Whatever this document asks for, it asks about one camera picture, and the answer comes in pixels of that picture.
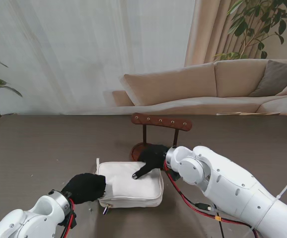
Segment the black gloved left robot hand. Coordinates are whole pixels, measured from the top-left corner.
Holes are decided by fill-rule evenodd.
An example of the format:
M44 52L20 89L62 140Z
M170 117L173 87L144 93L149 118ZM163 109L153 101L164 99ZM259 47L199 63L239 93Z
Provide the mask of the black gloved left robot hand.
M74 204L93 202L104 196L106 177L91 173L75 175L61 190Z

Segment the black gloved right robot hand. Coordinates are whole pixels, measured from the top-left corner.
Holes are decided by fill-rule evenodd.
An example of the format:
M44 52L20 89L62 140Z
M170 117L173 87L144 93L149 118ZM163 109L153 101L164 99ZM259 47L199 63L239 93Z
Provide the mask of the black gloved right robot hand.
M139 162L144 162L145 164L132 175L132 178L139 179L153 169L163 169L168 150L169 148L164 145L151 145L145 148L138 158Z

